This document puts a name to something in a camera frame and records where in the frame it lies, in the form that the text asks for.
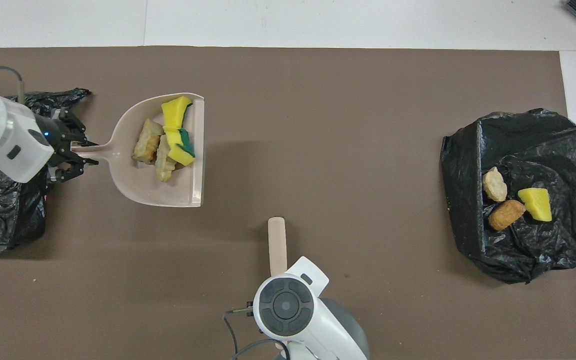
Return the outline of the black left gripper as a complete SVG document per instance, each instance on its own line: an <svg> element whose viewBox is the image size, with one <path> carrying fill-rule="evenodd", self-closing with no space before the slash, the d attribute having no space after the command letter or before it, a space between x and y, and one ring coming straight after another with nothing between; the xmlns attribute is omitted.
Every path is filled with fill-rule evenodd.
<svg viewBox="0 0 576 360"><path fill-rule="evenodd" d="M67 108L54 111L53 117L35 116L35 121L54 153L48 160L48 182L65 183L81 176L86 166L97 166L98 161L74 155L69 158L70 143L88 146L86 127L82 121Z"/></svg>

